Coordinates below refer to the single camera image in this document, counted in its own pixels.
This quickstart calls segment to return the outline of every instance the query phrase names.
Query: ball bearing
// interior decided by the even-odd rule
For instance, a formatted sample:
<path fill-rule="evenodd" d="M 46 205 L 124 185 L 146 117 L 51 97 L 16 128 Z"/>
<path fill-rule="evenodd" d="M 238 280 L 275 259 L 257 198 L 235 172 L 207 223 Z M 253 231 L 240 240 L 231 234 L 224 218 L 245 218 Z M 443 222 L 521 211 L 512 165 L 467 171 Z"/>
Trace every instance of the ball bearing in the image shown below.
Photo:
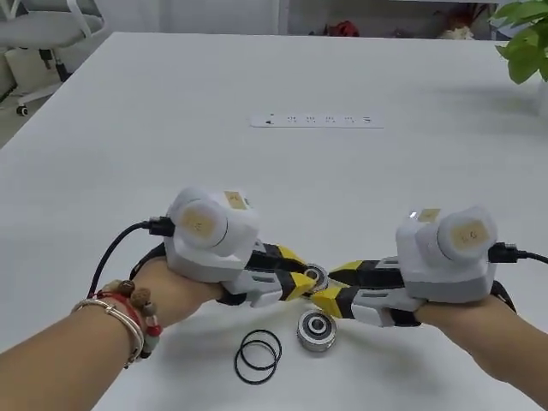
<path fill-rule="evenodd" d="M 316 282 L 316 285 L 303 295 L 305 297 L 310 297 L 310 295 L 317 293 L 322 289 L 326 289 L 329 286 L 329 277 L 324 267 L 316 264 L 309 264 L 305 271 L 305 276 Z"/>
<path fill-rule="evenodd" d="M 335 320 L 318 310 L 309 310 L 301 315 L 297 325 L 297 337 L 308 351 L 322 353 L 335 342 L 337 324 Z"/>

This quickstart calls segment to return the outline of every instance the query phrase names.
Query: black o-ring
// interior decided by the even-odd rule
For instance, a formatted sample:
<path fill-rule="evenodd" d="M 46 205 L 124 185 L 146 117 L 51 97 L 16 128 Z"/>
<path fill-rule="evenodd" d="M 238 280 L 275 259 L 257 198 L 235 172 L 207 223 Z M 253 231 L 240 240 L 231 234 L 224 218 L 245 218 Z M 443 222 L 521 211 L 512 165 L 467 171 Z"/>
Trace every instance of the black o-ring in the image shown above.
<path fill-rule="evenodd" d="M 277 365 L 277 363 L 280 360 L 279 360 L 279 357 L 276 357 L 276 350 L 274 349 L 274 347 L 272 347 L 272 345 L 270 343 L 268 343 L 266 341 L 263 341 L 263 340 L 250 340 L 250 341 L 259 341 L 261 345 L 264 345 L 267 348 L 269 348 L 274 353 L 274 355 L 273 355 L 274 361 L 272 363 L 270 363 L 269 365 L 267 365 L 267 366 L 255 366 L 254 364 L 249 362 L 247 360 L 246 356 L 243 354 L 244 348 L 245 348 L 245 346 L 247 346 L 247 343 L 245 343 L 245 345 L 240 346 L 240 348 L 241 348 L 240 349 L 240 358 L 246 364 L 246 366 L 248 366 L 249 368 L 251 368 L 252 370 L 255 370 L 255 371 L 266 371 L 266 370 L 270 370 L 271 368 L 273 368 L 274 366 Z"/>
<path fill-rule="evenodd" d="M 251 345 L 251 344 L 260 344 L 260 345 L 268 348 L 272 353 L 272 357 L 274 359 L 276 359 L 276 350 L 268 342 L 265 342 L 265 341 L 262 341 L 262 340 L 250 340 L 250 341 L 244 342 L 238 348 L 238 351 L 236 351 L 236 355 L 234 356 L 234 371 L 235 371 L 236 375 L 238 376 L 238 378 L 241 381 L 243 381 L 244 383 L 249 384 L 249 385 L 261 385 L 261 384 L 264 384 L 265 382 L 267 382 L 269 379 L 271 379 L 272 376 L 274 375 L 274 373 L 276 372 L 277 360 L 274 360 L 274 363 L 273 363 L 274 365 L 273 365 L 270 373 L 266 377 L 264 377 L 263 379 L 253 381 L 252 379 L 245 378 L 243 375 L 241 375 L 240 368 L 238 368 L 238 357 L 241 357 L 241 353 L 242 353 L 243 349 L 246 346 Z"/>
<path fill-rule="evenodd" d="M 277 337 L 276 334 L 274 334 L 272 331 L 268 331 L 268 330 L 253 330 L 253 331 L 250 331 L 246 334 L 245 337 L 243 337 L 243 339 L 241 340 L 241 344 L 240 344 L 240 348 L 242 348 L 244 346 L 244 344 L 246 343 L 246 340 L 252 336 L 253 334 L 266 334 L 267 336 L 271 336 L 274 341 L 276 342 L 277 344 L 277 347 L 278 347 L 278 352 L 276 354 L 276 352 L 274 353 L 274 359 L 276 362 L 279 362 L 280 361 L 280 358 L 282 358 L 282 343 L 280 342 L 280 339 Z M 253 366 L 252 364 L 249 364 L 249 362 L 245 359 L 245 356 L 242 354 L 241 355 L 241 358 L 243 359 L 243 362 L 246 363 L 247 366 L 253 368 L 253 369 L 256 369 L 254 368 L 255 366 Z"/>

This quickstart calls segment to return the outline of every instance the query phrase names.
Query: power strip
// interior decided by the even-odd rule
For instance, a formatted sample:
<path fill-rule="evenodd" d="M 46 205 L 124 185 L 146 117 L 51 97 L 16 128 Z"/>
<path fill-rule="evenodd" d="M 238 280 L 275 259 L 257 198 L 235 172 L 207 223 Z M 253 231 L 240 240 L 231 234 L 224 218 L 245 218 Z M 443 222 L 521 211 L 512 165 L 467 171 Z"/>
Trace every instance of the power strip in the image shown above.
<path fill-rule="evenodd" d="M 384 128 L 378 117 L 335 114 L 267 114 L 252 116 L 260 128 Z"/>

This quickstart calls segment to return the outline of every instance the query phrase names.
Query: silver bangle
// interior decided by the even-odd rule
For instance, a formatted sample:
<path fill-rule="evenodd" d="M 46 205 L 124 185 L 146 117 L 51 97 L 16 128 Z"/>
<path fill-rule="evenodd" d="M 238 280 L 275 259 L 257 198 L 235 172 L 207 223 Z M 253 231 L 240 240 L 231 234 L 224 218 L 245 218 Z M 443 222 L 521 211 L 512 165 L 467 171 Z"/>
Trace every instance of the silver bangle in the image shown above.
<path fill-rule="evenodd" d="M 125 368 L 128 368 L 131 364 L 135 362 L 135 360 L 137 360 L 141 351 L 143 350 L 143 346 L 145 345 L 145 335 L 143 334 L 143 330 L 128 315 L 122 313 L 121 311 L 118 311 L 115 304 L 111 305 L 107 302 L 96 300 L 94 298 L 88 298 L 86 300 L 80 301 L 74 306 L 71 313 L 75 313 L 85 306 L 100 306 L 104 308 L 105 313 L 111 315 L 115 319 L 118 319 L 134 336 L 134 349 L 131 351 L 131 355 L 129 356 L 128 361 L 125 365 Z"/>

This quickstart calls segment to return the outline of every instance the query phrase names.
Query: white table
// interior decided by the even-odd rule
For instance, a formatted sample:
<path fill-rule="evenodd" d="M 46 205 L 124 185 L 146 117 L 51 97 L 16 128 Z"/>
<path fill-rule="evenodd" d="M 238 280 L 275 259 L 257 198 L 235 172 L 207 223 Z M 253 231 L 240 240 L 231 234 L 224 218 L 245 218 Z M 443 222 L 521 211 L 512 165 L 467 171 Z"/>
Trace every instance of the white table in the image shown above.
<path fill-rule="evenodd" d="M 0 350 L 63 316 L 126 226 L 180 188 L 243 188 L 262 239 L 332 268 L 394 254 L 413 206 L 480 203 L 500 237 L 546 253 L 548 126 L 493 44 L 473 41 L 113 35 L 0 151 Z M 377 111 L 385 130 L 257 129 L 252 114 Z M 125 277 L 157 239 L 127 239 Z M 500 267 L 521 314 L 548 331 L 548 267 Z M 304 301 L 210 303 L 124 372 L 97 410 L 537 409 L 429 328 L 339 321 L 325 356 L 295 338 Z M 271 382 L 244 385 L 250 330 L 283 341 Z"/>

